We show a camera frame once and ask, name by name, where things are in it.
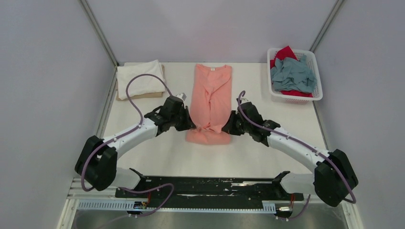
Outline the aluminium frame post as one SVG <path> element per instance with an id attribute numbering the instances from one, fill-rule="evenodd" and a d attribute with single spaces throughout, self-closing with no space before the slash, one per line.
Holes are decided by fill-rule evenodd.
<path id="1" fill-rule="evenodd" d="M 114 52 L 111 49 L 111 46 L 109 45 L 106 36 L 103 33 L 103 30 L 101 28 L 101 26 L 99 25 L 97 18 L 89 4 L 89 2 L 87 0 L 79 0 L 78 1 L 85 12 L 85 15 L 87 16 L 87 18 L 90 21 L 90 24 L 92 25 L 93 29 L 95 30 L 95 33 L 97 35 L 97 37 L 99 38 L 100 42 L 102 43 L 102 46 L 106 52 L 106 54 L 108 55 L 110 61 L 112 62 L 112 64 L 114 65 L 115 68 L 117 68 L 119 66 L 119 62 L 116 58 L 116 56 L 114 55 Z"/>
<path id="2" fill-rule="evenodd" d="M 345 4 L 345 2 L 346 2 L 346 0 L 336 0 L 335 1 L 332 9 L 330 10 L 326 20 L 324 21 L 320 31 L 318 32 L 314 42 L 312 43 L 312 45 L 310 47 L 311 52 L 315 52 L 317 50 L 317 48 L 321 44 L 323 38 L 327 34 L 330 26 L 332 25 L 332 23 L 338 16 L 338 14 L 339 14 L 341 8 L 343 7 L 343 5 Z"/>

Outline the grey blue t shirt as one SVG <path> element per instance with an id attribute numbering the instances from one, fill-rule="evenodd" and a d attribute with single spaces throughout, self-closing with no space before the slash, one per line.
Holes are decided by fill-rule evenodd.
<path id="1" fill-rule="evenodd" d="M 275 91 L 299 91 L 313 93 L 317 84 L 316 76 L 306 64 L 307 56 L 299 60 L 286 57 L 276 58 L 274 67 L 270 69 L 270 78 Z"/>

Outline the left aluminium frame post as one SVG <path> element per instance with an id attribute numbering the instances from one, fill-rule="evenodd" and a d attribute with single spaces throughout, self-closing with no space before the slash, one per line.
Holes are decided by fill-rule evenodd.
<path id="1" fill-rule="evenodd" d="M 114 55 L 114 52 L 111 49 L 111 46 L 109 45 L 106 36 L 103 33 L 103 30 L 101 28 L 101 26 L 99 25 L 97 18 L 89 4 L 89 2 L 87 0 L 79 0 L 78 1 L 85 12 L 85 15 L 87 16 L 87 18 L 90 21 L 90 24 L 92 25 L 93 29 L 95 30 L 95 33 L 97 35 L 97 37 L 99 38 L 100 42 L 102 43 L 102 46 L 106 52 L 106 54 L 108 55 L 110 61 L 112 62 L 112 64 L 114 65 L 115 68 L 117 68 L 119 66 L 119 62 L 116 58 L 116 56 Z"/>

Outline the right aluminium frame post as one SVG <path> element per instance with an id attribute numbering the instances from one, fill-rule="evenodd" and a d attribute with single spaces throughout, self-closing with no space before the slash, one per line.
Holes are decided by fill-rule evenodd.
<path id="1" fill-rule="evenodd" d="M 343 5 L 345 4 L 345 2 L 346 2 L 346 0 L 336 0 L 335 1 L 332 9 L 330 10 L 326 20 L 324 21 L 320 31 L 318 32 L 314 42 L 312 43 L 312 45 L 310 47 L 311 52 L 315 52 L 317 50 L 317 48 L 321 44 L 323 38 L 327 34 L 330 26 L 332 25 L 332 23 L 338 16 L 338 14 L 339 14 L 341 8 L 343 7 Z"/>

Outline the white plastic basket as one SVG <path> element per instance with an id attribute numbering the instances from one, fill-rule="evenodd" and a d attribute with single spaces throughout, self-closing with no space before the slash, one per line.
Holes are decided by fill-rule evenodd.
<path id="1" fill-rule="evenodd" d="M 271 81 L 271 74 L 270 74 L 270 61 L 273 60 L 276 54 L 282 50 L 282 48 L 269 48 L 267 50 L 267 77 L 268 77 L 268 87 L 269 92 L 271 94 L 271 100 L 274 102 L 281 102 L 281 103 L 290 103 L 290 104 L 306 104 L 308 102 L 319 101 L 323 98 L 323 91 L 320 82 L 320 74 L 318 70 L 317 60 L 315 54 L 311 51 L 300 50 L 300 49 L 292 49 L 292 52 L 295 54 L 298 60 L 301 59 L 303 55 L 306 58 L 306 65 L 314 72 L 315 77 L 317 79 L 317 83 L 314 88 L 314 92 L 312 92 L 312 97 L 302 97 L 302 96 L 295 96 L 295 95 L 284 95 L 281 92 L 277 92 L 274 89 L 274 85 Z"/>

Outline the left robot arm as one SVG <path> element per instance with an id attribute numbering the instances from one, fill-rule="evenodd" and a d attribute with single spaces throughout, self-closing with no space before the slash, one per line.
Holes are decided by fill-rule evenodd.
<path id="1" fill-rule="evenodd" d="M 132 168 L 118 167 L 117 161 L 129 150 L 171 127 L 177 131 L 195 128 L 184 105 L 185 98 L 184 93 L 170 95 L 162 106 L 143 115 L 139 124 L 106 138 L 95 135 L 88 138 L 75 165 L 75 172 L 91 186 L 83 186 L 83 190 L 102 191 L 113 186 L 128 189 L 136 198 L 143 196 L 146 184 L 141 181 L 142 175 Z"/>

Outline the red t shirt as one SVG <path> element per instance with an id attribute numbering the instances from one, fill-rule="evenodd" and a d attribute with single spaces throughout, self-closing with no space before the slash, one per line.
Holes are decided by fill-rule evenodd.
<path id="1" fill-rule="evenodd" d="M 273 60 L 270 61 L 270 68 L 274 67 L 274 62 L 275 62 L 276 58 L 279 58 L 279 59 L 283 60 L 286 57 L 290 57 L 290 58 L 294 58 L 294 59 L 298 60 L 297 57 L 295 56 L 295 54 L 292 52 L 292 49 L 289 46 L 286 46 L 276 54 L 276 56 L 275 56 L 275 58 Z M 302 92 L 294 91 L 294 90 L 292 90 L 292 91 L 281 91 L 281 93 L 284 94 L 284 95 L 312 97 L 311 93 L 306 94 L 306 93 L 302 93 Z"/>

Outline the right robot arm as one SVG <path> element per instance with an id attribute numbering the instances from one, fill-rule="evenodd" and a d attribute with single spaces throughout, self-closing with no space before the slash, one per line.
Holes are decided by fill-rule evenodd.
<path id="1" fill-rule="evenodd" d="M 265 120 L 251 102 L 241 103 L 230 114 L 222 131 L 230 135 L 249 134 L 254 141 L 285 153 L 300 162 L 310 173 L 281 172 L 273 179 L 273 194 L 285 199 L 290 194 L 316 195 L 336 207 L 342 201 L 355 203 L 353 189 L 359 184 L 347 155 L 312 146 L 293 136 L 281 125 Z"/>

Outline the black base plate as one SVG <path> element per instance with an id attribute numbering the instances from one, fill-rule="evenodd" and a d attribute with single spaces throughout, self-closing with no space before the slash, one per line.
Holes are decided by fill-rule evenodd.
<path id="1" fill-rule="evenodd" d="M 167 177 L 144 176 L 136 191 L 149 190 L 164 184 L 170 187 L 160 188 L 146 194 L 132 194 L 117 189 L 117 198 L 149 198 L 148 207 L 160 204 L 168 207 L 223 207 L 258 208 L 263 201 L 304 200 L 303 194 L 288 194 L 283 191 L 278 179 L 272 178 L 235 178 L 235 177 Z"/>

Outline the salmon pink t shirt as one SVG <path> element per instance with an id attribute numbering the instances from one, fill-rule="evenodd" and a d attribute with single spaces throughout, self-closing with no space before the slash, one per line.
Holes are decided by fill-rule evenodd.
<path id="1" fill-rule="evenodd" d="M 186 141 L 202 145 L 227 145 L 231 142 L 222 128 L 231 115 L 232 67 L 196 64 L 190 118 L 195 128 L 187 131 Z"/>

